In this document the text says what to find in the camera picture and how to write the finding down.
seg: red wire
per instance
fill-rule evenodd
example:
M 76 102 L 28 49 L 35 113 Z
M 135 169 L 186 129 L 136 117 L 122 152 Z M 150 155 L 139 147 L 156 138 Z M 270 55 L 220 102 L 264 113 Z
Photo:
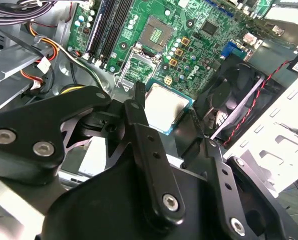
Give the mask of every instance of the red wire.
M 65 23 L 67 23 L 67 22 L 69 22 L 70 20 L 71 20 L 71 11 L 72 11 L 72 5 L 73 5 L 73 3 L 71 2 L 70 3 L 70 11 L 69 11 L 69 18 L 65 21 Z
M 234 136 L 234 134 L 236 133 L 236 131 L 241 127 L 241 125 L 245 122 L 245 120 L 247 119 L 247 117 L 249 116 L 250 112 L 252 111 L 252 109 L 254 108 L 258 97 L 260 96 L 260 92 L 261 90 L 264 88 L 264 86 L 266 85 L 266 83 L 272 78 L 272 76 L 277 73 L 278 71 L 280 71 L 280 69 L 286 65 L 289 64 L 292 61 L 285 61 L 283 64 L 281 64 L 273 73 L 271 73 L 268 78 L 266 80 L 264 80 L 261 84 L 261 87 L 258 89 L 257 94 L 252 102 L 251 107 L 248 109 L 248 112 L 246 113 L 246 115 L 244 115 L 243 119 L 238 123 L 238 125 L 235 127 L 235 129 L 232 131 L 230 137 L 227 139 L 227 141 L 224 142 L 223 146 L 226 146 L 232 139 L 232 137 Z

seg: screw hole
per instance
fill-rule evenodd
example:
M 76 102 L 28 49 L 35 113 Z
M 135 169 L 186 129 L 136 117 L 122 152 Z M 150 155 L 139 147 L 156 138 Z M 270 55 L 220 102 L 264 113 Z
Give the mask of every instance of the screw hole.
M 157 153 L 157 152 L 154 152 L 152 155 L 153 155 L 156 159 L 160 159 L 160 158 L 161 158 L 160 154 Z
M 241 226 L 239 224 L 235 223 L 234 225 L 237 229 L 241 230 Z
M 149 139 L 151 142 L 153 142 L 153 141 L 154 141 L 154 138 L 153 138 L 153 136 L 150 136 L 150 135 L 148 135 L 148 139 Z
M 232 187 L 229 184 L 225 183 L 224 185 L 227 189 L 232 190 Z
M 117 126 L 115 126 L 114 124 L 109 124 L 109 125 L 107 125 L 107 127 L 105 128 L 105 130 L 106 130 L 108 133 L 113 133 L 116 129 L 117 129 Z

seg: white cable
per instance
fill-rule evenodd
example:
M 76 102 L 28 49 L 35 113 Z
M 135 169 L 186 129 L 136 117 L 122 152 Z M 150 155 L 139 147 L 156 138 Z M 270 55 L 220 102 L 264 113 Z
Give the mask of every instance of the white cable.
M 75 62 L 76 64 L 82 66 L 82 67 L 85 67 L 87 68 L 88 70 L 90 70 L 90 72 L 92 73 L 93 76 L 95 76 L 95 78 L 98 80 L 98 84 L 100 85 L 100 87 L 102 88 L 103 91 L 105 91 L 101 81 L 100 81 L 100 78 L 99 76 L 93 72 L 91 69 L 89 69 L 88 67 L 86 67 L 85 65 L 83 65 L 81 62 L 79 62 L 78 60 L 76 60 L 74 57 L 72 57 L 61 45 L 59 45 L 57 42 L 55 42 L 54 40 L 48 38 L 48 37 L 44 37 L 45 39 L 53 42 L 56 46 L 58 46 L 58 48 L 66 55 L 68 56 L 73 62 Z

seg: integrated circuit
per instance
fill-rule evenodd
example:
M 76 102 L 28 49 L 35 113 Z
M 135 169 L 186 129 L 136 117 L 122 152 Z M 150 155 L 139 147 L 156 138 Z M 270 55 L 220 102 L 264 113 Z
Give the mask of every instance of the integrated circuit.
M 160 52 L 167 44 L 172 32 L 173 28 L 151 16 L 142 32 L 140 43 Z
M 217 31 L 218 27 L 210 21 L 205 21 L 204 25 L 201 27 L 201 30 L 207 33 L 210 36 L 213 36 Z

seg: chip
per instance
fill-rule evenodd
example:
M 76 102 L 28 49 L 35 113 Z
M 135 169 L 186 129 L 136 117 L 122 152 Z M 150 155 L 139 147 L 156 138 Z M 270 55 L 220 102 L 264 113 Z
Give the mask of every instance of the chip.
M 190 40 L 187 39 L 185 36 L 182 38 L 181 43 L 185 46 L 188 46 L 190 43 Z
M 209 34 L 210 36 L 213 36 L 215 32 L 217 31 L 218 27 L 211 23 L 210 21 L 205 21 L 204 25 L 201 27 L 201 30 L 205 33 Z
M 155 17 L 150 17 L 142 31 L 140 43 L 160 52 L 167 44 L 172 32 L 173 28 L 159 21 Z
M 175 59 L 171 59 L 170 62 L 169 62 L 169 64 L 170 64 L 171 66 L 175 67 L 175 66 L 177 66 L 177 64 L 178 64 L 178 61 L 175 60 Z
M 175 54 L 178 55 L 178 56 L 182 56 L 183 54 L 183 51 L 181 49 L 178 49 L 175 51 Z

